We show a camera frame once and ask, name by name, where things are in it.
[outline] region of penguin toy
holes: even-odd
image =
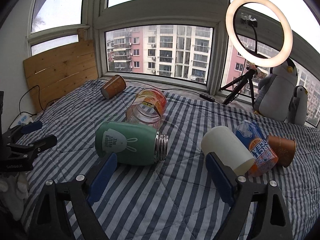
[[[297,81],[297,68],[289,58],[281,65],[270,68],[270,74],[259,80],[254,110],[265,117],[283,122]]]
[[[303,86],[296,86],[289,105],[286,122],[304,125],[307,118],[308,91]]]

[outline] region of quilted fabric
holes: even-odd
[[[140,88],[128,87],[106,100],[105,81],[87,81],[49,107],[43,128],[24,136],[29,143],[54,134],[55,147],[39,155],[30,171],[30,197],[22,223],[31,221],[37,197],[47,179],[65,182],[85,174],[95,163],[95,131],[102,122],[124,121],[125,111]],[[275,167],[250,181],[275,180],[289,210],[294,239],[303,239],[320,215],[320,133],[317,129],[276,122],[229,106],[164,93],[167,109],[160,131],[169,135],[168,157],[152,166],[120,165],[100,201],[92,209],[110,239],[212,239],[229,206],[223,203],[204,166],[201,139],[208,129],[225,125],[233,131],[240,121],[257,122],[264,135],[295,139],[297,151],[288,168]],[[67,204],[77,239],[82,235],[71,203]],[[252,203],[240,239],[246,238]]]

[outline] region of ring light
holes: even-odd
[[[249,2],[255,2],[260,3],[265,6],[267,6],[269,9],[271,9],[278,19],[280,20],[280,23],[283,28],[284,32],[284,43],[282,46],[282,49],[278,55],[272,58],[258,58],[249,52],[246,51],[246,49],[242,46],[242,44],[239,42],[233,25],[233,19],[235,16],[236,11],[238,8],[246,3]],[[281,65],[290,55],[291,49],[292,49],[292,30],[288,23],[287,18],[284,16],[282,11],[274,5],[269,0],[234,0],[228,7],[227,14],[226,14],[226,27],[227,32],[229,35],[229,38],[233,44],[233,46],[236,48],[236,50],[249,62],[254,63],[255,65],[261,66],[261,67],[275,67],[278,65]]]

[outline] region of green thermos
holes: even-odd
[[[111,121],[96,131],[95,147],[99,157],[114,152],[119,163],[151,165],[166,159],[168,136],[145,124]]]

